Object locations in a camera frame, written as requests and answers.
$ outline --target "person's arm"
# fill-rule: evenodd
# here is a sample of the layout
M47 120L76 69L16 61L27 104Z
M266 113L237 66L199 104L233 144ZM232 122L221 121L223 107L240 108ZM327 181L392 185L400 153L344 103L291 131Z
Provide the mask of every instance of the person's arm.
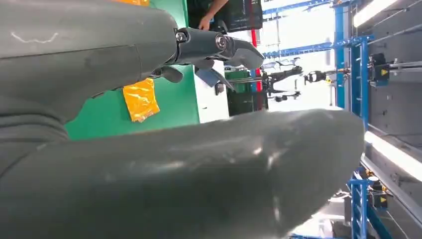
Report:
M228 0L214 0L206 15L201 19L198 29L208 31L211 19L227 2Z

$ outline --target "green board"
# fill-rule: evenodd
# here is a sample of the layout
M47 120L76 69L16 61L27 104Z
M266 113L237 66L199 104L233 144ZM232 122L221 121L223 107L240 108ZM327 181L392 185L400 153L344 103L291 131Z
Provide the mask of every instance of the green board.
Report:
M152 0L151 7L168 11L179 27L187 25L186 0ZM178 84L165 79L155 80L155 93L160 107L158 114L142 123L132 122L122 91L106 92L86 101L78 117L66 125L70 138L105 137L199 123L193 68L180 66L178 69L184 74Z

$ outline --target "bolt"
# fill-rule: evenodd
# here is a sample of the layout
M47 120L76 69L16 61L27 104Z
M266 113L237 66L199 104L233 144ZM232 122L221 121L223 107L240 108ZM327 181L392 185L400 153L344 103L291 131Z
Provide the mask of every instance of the bolt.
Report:
M217 35L217 37L215 38L215 43L217 44L217 47L220 50L224 50L227 46L227 42L225 40L225 37L222 35Z
M185 42L188 40L188 37L183 32L178 32L176 33L176 40L178 42Z

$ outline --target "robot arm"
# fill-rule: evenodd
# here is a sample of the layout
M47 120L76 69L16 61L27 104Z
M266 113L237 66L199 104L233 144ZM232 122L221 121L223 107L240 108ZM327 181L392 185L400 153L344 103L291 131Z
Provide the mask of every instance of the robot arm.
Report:
M212 67L215 59L257 68L263 61L250 43L178 30L165 11L112 1L4 0L0 22L1 114L32 112L65 123L104 91L151 75L179 81L171 65Z
M342 111L69 141L64 123L95 94L151 75L176 82L174 64L256 68L263 57L178 30L164 11L103 0L0 0L0 22L4 239L280 237L358 165L362 123Z

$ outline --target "orange tape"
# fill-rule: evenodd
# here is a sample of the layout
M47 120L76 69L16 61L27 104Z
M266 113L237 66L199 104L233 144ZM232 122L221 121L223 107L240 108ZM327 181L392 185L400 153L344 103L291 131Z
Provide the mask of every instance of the orange tape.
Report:
M155 99L153 79L147 78L141 82L123 87L123 96L132 122L142 122L146 118L160 112Z
M138 5L138 6L149 6L149 0L116 0L116 1Z

